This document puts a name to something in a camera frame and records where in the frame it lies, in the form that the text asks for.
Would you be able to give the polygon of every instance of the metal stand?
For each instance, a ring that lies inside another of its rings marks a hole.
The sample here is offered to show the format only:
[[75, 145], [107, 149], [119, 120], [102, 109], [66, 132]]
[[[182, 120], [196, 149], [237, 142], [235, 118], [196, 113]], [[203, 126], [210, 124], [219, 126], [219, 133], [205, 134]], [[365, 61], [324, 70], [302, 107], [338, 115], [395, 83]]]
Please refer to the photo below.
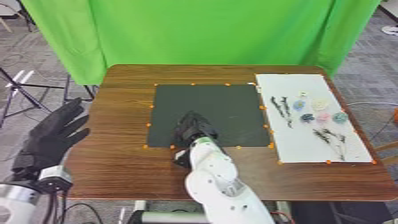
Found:
[[31, 14], [29, 14], [25, 5], [22, 4], [22, 0], [16, 0], [16, 1], [18, 1], [20, 5], [22, 5], [22, 15], [23, 15], [25, 22], [27, 22], [29, 32], [32, 32], [31, 24], [36, 25], [36, 22], [34, 22]]
[[[68, 94], [70, 94], [70, 84], [71, 84], [71, 76], [68, 75], [66, 78], [66, 87], [64, 87], [64, 101], [62, 104], [66, 104], [73, 99], [68, 98]], [[91, 90], [89, 86], [84, 85], [86, 91], [89, 93], [91, 98], [84, 99], [84, 101], [93, 102], [94, 98], [96, 98], [96, 94], [94, 94], [94, 88]]]
[[169, 224], [210, 224], [206, 215], [203, 213], [189, 212], [148, 212], [146, 201], [135, 201], [134, 214], [128, 220], [128, 224], [135, 223], [169, 223]]
[[[9, 118], [11, 116], [18, 115], [20, 113], [27, 112], [29, 110], [32, 109], [41, 109], [45, 112], [52, 113], [52, 110], [48, 109], [48, 107], [43, 105], [41, 101], [45, 99], [45, 96], [46, 96], [46, 93], [48, 93], [48, 90], [50, 89], [64, 89], [64, 87], [59, 87], [59, 86], [46, 86], [46, 85], [34, 85], [34, 84], [23, 84], [23, 83], [18, 83], [7, 72], [4, 71], [2, 67], [0, 67], [0, 73], [4, 75], [4, 78], [7, 80], [7, 82], [11, 83], [11, 88], [9, 88], [9, 96], [7, 96], [7, 103], [6, 103], [6, 107], [4, 107], [4, 113], [2, 113], [2, 117], [0, 117], [0, 128], [4, 126], [4, 121], [6, 121], [6, 118]], [[36, 88], [46, 88], [45, 90], [45, 94], [41, 96], [41, 99], [38, 100], [34, 98], [34, 96], [31, 95], [31, 93], [27, 92], [27, 90], [23, 89], [23, 86], [29, 86], [29, 87], [36, 87]], [[11, 106], [11, 101], [15, 99], [15, 95], [16, 95], [16, 92], [20, 91], [23, 97], [27, 98], [29, 102], [32, 103], [32, 107], [23, 109], [22, 111], [15, 112], [13, 114], [9, 114], [9, 106]]]

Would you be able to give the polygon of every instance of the black cloth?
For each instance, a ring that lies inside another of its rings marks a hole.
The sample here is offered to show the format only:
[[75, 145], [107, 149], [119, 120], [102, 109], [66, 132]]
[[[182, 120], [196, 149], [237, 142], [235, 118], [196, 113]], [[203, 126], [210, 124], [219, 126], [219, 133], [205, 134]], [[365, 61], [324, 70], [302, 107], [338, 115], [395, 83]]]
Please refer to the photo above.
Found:
[[260, 96], [253, 85], [160, 85], [148, 135], [150, 147], [173, 144], [174, 128], [189, 111], [208, 119], [221, 146], [269, 146]]

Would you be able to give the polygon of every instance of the green backdrop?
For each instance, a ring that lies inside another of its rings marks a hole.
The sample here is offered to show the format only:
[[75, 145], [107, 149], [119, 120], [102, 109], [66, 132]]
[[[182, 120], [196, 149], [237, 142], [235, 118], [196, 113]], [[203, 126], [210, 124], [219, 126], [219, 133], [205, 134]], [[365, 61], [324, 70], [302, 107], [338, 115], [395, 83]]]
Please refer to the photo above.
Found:
[[379, 2], [23, 0], [78, 84], [114, 64], [318, 65], [333, 76]]

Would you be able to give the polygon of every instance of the white board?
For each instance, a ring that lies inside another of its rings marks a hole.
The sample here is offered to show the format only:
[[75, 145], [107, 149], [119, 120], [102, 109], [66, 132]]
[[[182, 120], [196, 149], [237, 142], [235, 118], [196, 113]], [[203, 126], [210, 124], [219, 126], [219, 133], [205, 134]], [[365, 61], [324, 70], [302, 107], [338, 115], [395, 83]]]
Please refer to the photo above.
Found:
[[[265, 74], [256, 75], [256, 79], [263, 104], [267, 106], [267, 116], [270, 128], [274, 130], [276, 148], [281, 162], [304, 163], [325, 162], [327, 160], [333, 162], [372, 162], [372, 155], [356, 133], [350, 120], [343, 124], [338, 124], [333, 121], [333, 118], [327, 122], [318, 122], [315, 120], [306, 123], [301, 120], [301, 116], [304, 114], [313, 114], [317, 117], [320, 113], [327, 113], [333, 116], [338, 112], [341, 112], [341, 105], [329, 89], [324, 76], [313, 74]], [[301, 92], [308, 93], [306, 98], [302, 98]], [[288, 121], [283, 118], [272, 104], [272, 96], [276, 97], [279, 105], [283, 105], [283, 97], [288, 97], [293, 128], [288, 127]], [[304, 100], [306, 102], [302, 111], [293, 109], [293, 103], [297, 100]], [[324, 111], [317, 111], [313, 108], [313, 102], [318, 100], [325, 100], [329, 103]], [[331, 136], [331, 144], [327, 144], [327, 142], [315, 135], [315, 130], [324, 129], [329, 129], [338, 136], [345, 136], [345, 143]]]

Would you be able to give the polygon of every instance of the black cable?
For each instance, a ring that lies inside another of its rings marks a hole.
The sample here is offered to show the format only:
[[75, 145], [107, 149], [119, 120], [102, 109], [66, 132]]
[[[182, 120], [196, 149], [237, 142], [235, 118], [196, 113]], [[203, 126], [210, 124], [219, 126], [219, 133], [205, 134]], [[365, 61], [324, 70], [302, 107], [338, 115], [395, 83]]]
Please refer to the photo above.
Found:
[[391, 118], [389, 118], [389, 121], [388, 121], [388, 123], [386, 123], [382, 129], [379, 130], [379, 132], [377, 132], [375, 135], [372, 136], [370, 141], [375, 139], [375, 137], [377, 137], [379, 134], [382, 133], [382, 131], [384, 131], [384, 129], [388, 128], [389, 123], [391, 123], [393, 120], [395, 120], [395, 114], [393, 114], [393, 116], [391, 116]]
[[52, 214], [54, 214], [54, 199], [57, 199], [57, 195], [55, 194], [50, 194], [48, 207], [46, 207], [46, 215], [45, 215], [45, 219], [43, 219], [43, 224], [48, 224], [48, 221], [52, 219]]
[[54, 224], [57, 224], [57, 218], [59, 218], [59, 197], [55, 193], [55, 200], [54, 200]]
[[93, 211], [93, 213], [94, 213], [94, 215], [96, 215], [96, 218], [98, 218], [98, 222], [100, 222], [100, 224], [103, 224], [103, 219], [102, 219], [102, 216], [100, 216], [100, 214], [98, 214], [98, 211], [96, 211], [96, 209], [94, 209], [94, 207], [89, 205], [89, 204], [86, 204], [86, 203], [77, 203], [75, 205], [71, 205], [70, 207], [68, 207], [68, 209], [66, 209], [66, 211], [64, 211], [64, 214], [68, 213], [68, 211], [77, 207], [77, 206], [86, 206], [89, 209], [91, 209], [91, 211]]
[[66, 198], [68, 198], [68, 191], [62, 192], [62, 208], [61, 208], [62, 215], [61, 215], [61, 224], [64, 224], [64, 222], [66, 222], [66, 212], [68, 212], [68, 208], [66, 208]]

